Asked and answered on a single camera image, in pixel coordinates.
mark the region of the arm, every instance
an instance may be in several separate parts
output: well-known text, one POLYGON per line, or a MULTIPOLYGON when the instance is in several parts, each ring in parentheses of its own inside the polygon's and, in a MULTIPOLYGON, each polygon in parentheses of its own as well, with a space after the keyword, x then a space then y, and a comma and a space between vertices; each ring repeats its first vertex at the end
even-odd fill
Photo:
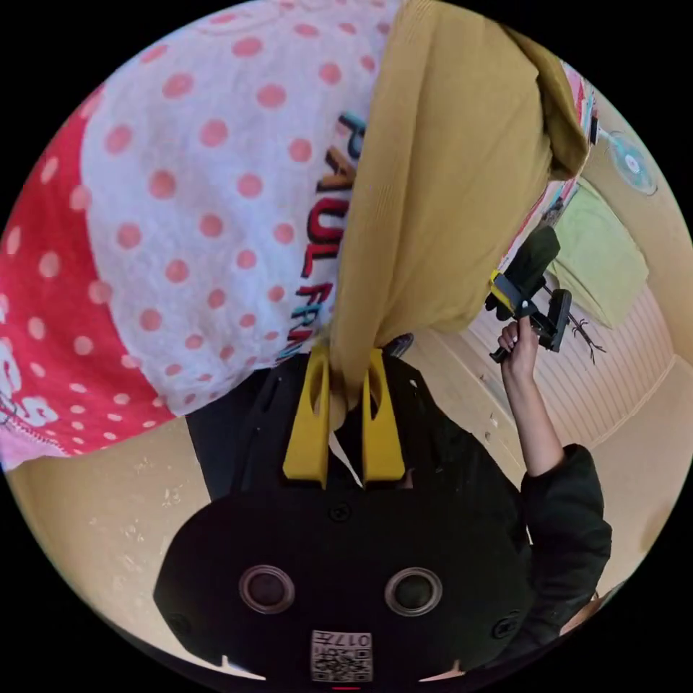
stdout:
POLYGON ((503 330, 510 352, 503 383, 518 425, 527 474, 520 496, 532 540, 535 602, 519 633, 492 666, 556 640, 592 598, 611 555, 611 527, 594 460, 581 445, 561 446, 533 379, 538 339, 529 319, 503 330))
POLYGON ((529 476, 540 476, 564 458, 563 446, 534 382, 534 364, 539 338, 529 318, 511 323, 498 340, 510 356, 501 373, 510 408, 518 426, 520 445, 529 476))

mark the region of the beige wall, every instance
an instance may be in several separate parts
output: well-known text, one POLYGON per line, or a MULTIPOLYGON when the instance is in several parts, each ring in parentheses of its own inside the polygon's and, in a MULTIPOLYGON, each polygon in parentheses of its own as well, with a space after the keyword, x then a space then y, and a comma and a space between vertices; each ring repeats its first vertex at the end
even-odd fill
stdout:
MULTIPOLYGON (((602 94, 596 97, 605 130, 621 131, 642 142, 602 94)), ((674 351, 693 363, 693 243, 686 222, 645 145, 642 150, 658 182, 652 196, 636 192, 621 179, 607 146, 605 139, 597 143, 583 176, 599 190, 640 247, 650 268, 648 284, 666 319, 674 351)))
POLYGON ((599 592, 628 578, 669 517, 693 456, 693 367, 677 358, 657 391, 593 450, 614 529, 599 592))

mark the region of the finger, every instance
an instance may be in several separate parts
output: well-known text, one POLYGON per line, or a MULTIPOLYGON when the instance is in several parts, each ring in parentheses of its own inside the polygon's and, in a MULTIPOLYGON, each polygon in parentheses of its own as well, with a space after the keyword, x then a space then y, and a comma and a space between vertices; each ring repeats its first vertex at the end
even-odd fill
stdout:
POLYGON ((525 315, 518 321, 518 334, 520 339, 523 341, 532 337, 532 321, 530 320, 529 315, 525 315))
POLYGON ((501 337, 505 340, 505 343, 507 344, 507 350, 511 352, 515 348, 515 340, 513 340, 513 334, 510 332, 510 330, 508 330, 507 327, 504 327, 500 334, 501 337))

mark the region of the screw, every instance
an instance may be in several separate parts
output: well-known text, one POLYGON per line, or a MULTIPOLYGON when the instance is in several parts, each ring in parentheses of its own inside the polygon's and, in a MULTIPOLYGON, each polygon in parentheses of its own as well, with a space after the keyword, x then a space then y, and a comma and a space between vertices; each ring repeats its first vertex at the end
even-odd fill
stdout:
POLYGON ((333 522, 346 522, 352 516, 352 509, 347 503, 339 503, 330 508, 329 517, 333 522))

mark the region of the pink dot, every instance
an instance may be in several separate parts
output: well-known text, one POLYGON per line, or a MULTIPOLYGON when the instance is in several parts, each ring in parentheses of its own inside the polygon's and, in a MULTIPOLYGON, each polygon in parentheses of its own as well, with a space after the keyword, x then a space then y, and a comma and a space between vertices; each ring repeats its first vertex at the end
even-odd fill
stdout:
POLYGON ((157 200, 168 200, 175 195, 175 178, 168 171, 155 171, 149 179, 149 193, 157 200))
POLYGON ((70 193, 70 209, 74 212, 85 212, 91 204, 92 194, 86 186, 77 186, 70 193))
POLYGON ((80 336, 74 340, 74 353, 77 356, 87 356, 94 351, 94 342, 89 337, 80 336))
POLYGON ((246 173, 238 179, 236 187, 243 197, 257 197, 262 192, 262 180, 253 173, 246 173))
POLYGON ((96 305, 108 303, 113 296, 113 289, 106 282, 92 282, 87 289, 89 300, 96 305))
POLYGON ((255 253, 251 250, 242 250, 236 258, 236 264, 241 269, 251 269, 256 265, 257 261, 255 253))
POLYGON ((204 344, 204 338, 199 334, 191 334, 186 339, 186 349, 199 349, 204 344))
POLYGON ((200 219, 200 231, 203 236, 217 238, 222 234, 222 220, 216 214, 205 214, 200 219))
POLYGON ((30 363, 29 368, 31 369, 31 372, 37 377, 37 378, 44 378, 45 377, 45 368, 38 363, 30 363))
POLYGON ((193 83, 194 80, 191 74, 176 72, 166 80, 161 90, 167 99, 178 99, 192 91, 193 83))
POLYGON ((205 147, 218 147, 223 144, 229 136, 229 129, 226 123, 219 119, 207 121, 200 130, 200 142, 205 147))
POLYGON ((57 253, 46 253, 38 262, 38 273, 44 279, 52 279, 60 273, 60 258, 57 253))
POLYGON ((233 44, 233 54, 238 58, 251 58, 262 50, 262 41, 254 36, 242 38, 233 44))
POLYGON ((188 265, 183 260, 172 260, 166 266, 166 279, 173 284, 184 282, 189 275, 188 265))
POLYGON ((156 332, 162 323, 161 313, 154 308, 147 308, 140 313, 139 325, 147 332, 156 332))
POLYGON ((361 64, 369 72, 373 72, 373 70, 375 70, 375 60, 373 60, 373 58, 370 56, 363 56, 361 58, 361 64))
POLYGON ((284 298, 284 289, 282 289, 282 287, 272 287, 267 292, 267 297, 273 303, 279 303, 279 301, 281 301, 282 298, 284 298))
POLYGON ((91 118, 94 113, 96 113, 96 109, 99 108, 99 104, 103 100, 103 92, 99 92, 95 96, 92 96, 83 106, 82 110, 79 112, 79 117, 83 118, 84 120, 88 120, 91 118))
POLYGON ((142 359, 138 359, 130 354, 121 356, 121 365, 123 368, 139 368, 142 365, 142 359))
POLYGON ((46 183, 49 183, 51 181, 51 178, 56 174, 57 170, 58 170, 58 158, 57 157, 51 157, 45 163, 45 166, 43 167, 43 170, 41 171, 41 183, 43 183, 43 185, 45 185, 46 183))
POLYGON ((215 289, 207 297, 207 305, 212 308, 221 308, 226 303, 226 294, 221 289, 215 289))
POLYGON ((45 323, 41 318, 29 318, 27 330, 34 339, 41 340, 45 337, 45 323))
POLYGON ((320 79, 326 84, 337 84, 341 79, 341 70, 335 63, 325 63, 318 72, 320 79))
POLYGON ((22 228, 19 226, 14 226, 12 230, 7 235, 7 244, 5 248, 8 255, 16 255, 19 250, 19 246, 22 244, 22 228))
POLYGON ((125 250, 136 248, 142 240, 142 233, 137 224, 127 222, 118 227, 118 245, 125 250))
POLYGON ((289 156, 298 163, 305 163, 310 159, 313 147, 307 139, 295 139, 289 145, 289 156))
POLYGON ((121 154, 132 141, 132 130, 127 125, 118 125, 106 136, 105 148, 109 154, 121 154))
POLYGON ((257 94, 260 106, 278 108, 287 100, 287 93, 279 84, 266 84, 257 94))
POLYGON ((294 240, 294 227, 291 224, 279 224, 274 229, 274 238, 287 245, 294 240))
POLYGON ((139 61, 144 64, 152 63, 157 58, 160 58, 167 50, 168 46, 165 43, 160 43, 154 48, 150 48, 146 53, 143 53, 139 61))
POLYGON ((236 14, 233 12, 225 12, 224 14, 218 14, 216 17, 212 17, 209 20, 210 24, 228 24, 236 18, 236 14))
POLYGON ((311 24, 296 24, 294 27, 294 31, 299 35, 299 36, 305 36, 307 38, 311 36, 317 36, 318 30, 311 24))

